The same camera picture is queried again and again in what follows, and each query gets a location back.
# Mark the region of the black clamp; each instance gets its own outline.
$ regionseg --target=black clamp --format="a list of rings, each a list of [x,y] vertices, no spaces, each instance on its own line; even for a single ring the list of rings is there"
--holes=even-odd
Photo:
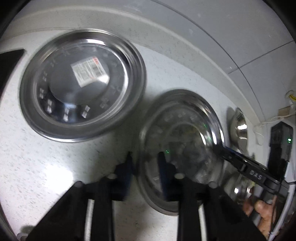
[[[263,187],[267,192],[287,197],[289,184],[284,179],[278,180],[272,176],[267,167],[227,147],[216,147],[215,151],[218,156],[237,168],[238,172]]]
[[[177,241],[201,240],[199,206],[203,204],[208,240],[266,241],[239,206],[215,183],[204,185],[176,173],[163,152],[157,157],[160,180],[167,201],[179,201]]]
[[[98,182],[74,185],[41,219],[26,241],[84,241],[88,199],[94,199],[91,241],[114,241],[112,200],[127,196],[133,172],[131,154]]]

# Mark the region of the electrical cable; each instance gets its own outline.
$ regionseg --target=electrical cable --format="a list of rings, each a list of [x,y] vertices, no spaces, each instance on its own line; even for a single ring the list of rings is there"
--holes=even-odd
[[[296,96],[294,96],[294,95],[289,95],[289,98],[290,98],[292,101],[296,101]]]
[[[262,146],[261,144],[259,144],[258,138],[257,138],[257,135],[256,134],[261,135],[264,138],[264,136],[261,133],[259,133],[258,131],[256,131],[258,127],[263,127],[264,125],[269,124],[269,123],[273,123],[275,121],[282,121],[283,119],[285,119],[287,117],[290,117],[290,116],[293,116],[293,115],[296,115],[296,111],[294,111],[293,113],[288,114],[288,115],[277,115],[277,116],[274,116],[274,117],[268,119],[267,121],[262,121],[259,124],[255,125],[253,127],[253,132],[255,133],[256,143],[258,145]]]
[[[274,206],[273,206],[273,208],[272,208],[271,221],[270,221],[270,231],[269,231],[269,234],[268,234],[268,238],[267,238],[267,240],[269,239],[269,236],[270,236],[271,232],[272,232],[273,229],[274,229],[273,219],[274,219],[274,211],[275,211],[275,209],[276,209],[277,202],[278,202],[278,198],[276,198],[276,200],[275,200],[275,202],[274,202]]]

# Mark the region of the white wire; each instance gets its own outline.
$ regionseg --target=white wire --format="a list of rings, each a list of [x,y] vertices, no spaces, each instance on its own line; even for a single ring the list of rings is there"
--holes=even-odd
[[[296,114],[296,111],[294,111],[292,114],[288,114],[288,115],[278,115],[278,116],[274,116],[272,118],[270,118],[269,120],[267,121],[263,121],[263,122],[260,122],[259,124],[255,125],[254,127],[262,127],[266,124],[269,124],[269,123],[273,123],[275,121],[281,121],[287,117],[290,117],[290,116],[293,116]]]
[[[283,120],[283,119],[285,119],[285,118],[287,118],[287,117],[293,116],[293,115],[295,115],[295,114],[296,114],[296,111],[294,111],[292,114],[288,114],[288,115],[278,115],[278,116],[274,116],[274,117],[268,119],[267,121],[263,121],[263,122],[260,122],[259,124],[255,125],[253,131],[254,131],[254,133],[255,133],[256,143],[257,143],[258,145],[262,146],[262,145],[258,142],[258,138],[257,138],[257,135],[256,135],[256,134],[261,135],[261,136],[264,138],[264,136],[263,136],[261,133],[259,133],[259,132],[256,131],[256,129],[257,129],[258,127],[263,127],[264,125],[269,124],[269,123],[273,123],[273,122],[275,122],[275,121],[281,121],[281,120]]]

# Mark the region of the black device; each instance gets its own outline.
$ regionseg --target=black device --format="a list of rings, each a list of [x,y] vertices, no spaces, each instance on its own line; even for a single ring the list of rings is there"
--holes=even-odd
[[[223,146],[214,151],[264,189],[287,195],[287,184],[274,179],[259,163]],[[201,204],[204,205],[208,240],[266,240],[216,183],[205,185],[188,177],[179,178],[175,175],[175,166],[166,162],[163,152],[158,154],[157,162],[166,200],[179,202],[177,241],[201,240],[198,213]],[[88,199],[94,199],[91,241],[114,241],[112,200],[125,198],[132,173],[129,153],[125,163],[116,166],[112,178],[106,176],[90,184],[76,182],[36,225],[26,241],[83,241]]]
[[[287,188],[289,186],[287,185],[287,182],[284,181],[284,176],[291,155],[292,142],[293,128],[291,126],[281,121],[271,128],[269,141],[270,153],[267,164],[268,172],[273,178],[279,180],[281,183],[284,183]],[[268,189],[263,189],[259,199],[269,203],[273,199],[274,194],[276,193],[270,192]],[[280,213],[284,208],[286,198],[287,195],[278,195],[277,197],[276,222],[278,221]],[[250,214],[250,219],[253,220],[255,225],[258,225],[260,215],[253,210]]]
[[[293,142],[293,128],[279,122],[271,128],[270,154],[267,168],[277,179],[283,179],[289,163]]]

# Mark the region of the stainless steel bowl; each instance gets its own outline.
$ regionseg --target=stainless steel bowl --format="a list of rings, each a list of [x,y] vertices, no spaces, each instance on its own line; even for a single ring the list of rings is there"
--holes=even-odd
[[[250,179],[239,172],[234,172],[223,185],[223,189],[233,201],[243,205],[251,197],[254,185],[255,183]]]
[[[147,111],[139,134],[137,180],[147,203],[161,213],[178,214],[177,202],[166,202],[162,195],[156,159],[160,151],[192,180],[218,183],[224,161],[212,148],[223,144],[218,117],[201,96],[188,90],[160,96]]]
[[[248,153],[248,130],[247,123],[242,111],[237,108],[230,124],[231,143],[240,150],[243,155]]]
[[[145,83],[144,61],[130,42],[104,30],[78,30],[35,54],[22,78],[20,105],[40,135],[83,141],[119,124]]]

